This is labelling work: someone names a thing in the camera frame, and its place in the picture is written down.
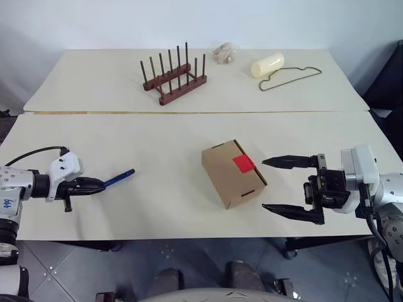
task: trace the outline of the gray floor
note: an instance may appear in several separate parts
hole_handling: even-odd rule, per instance
[[[20,265],[30,272],[35,302],[88,302],[106,291],[125,293],[127,301],[145,298],[154,276],[176,267],[186,288],[222,284],[228,261],[250,264],[269,288],[273,279],[292,279],[302,299],[386,301],[376,282],[364,242],[345,242],[300,250],[286,260],[280,239],[223,238],[124,242],[118,252],[53,242],[19,242]]]

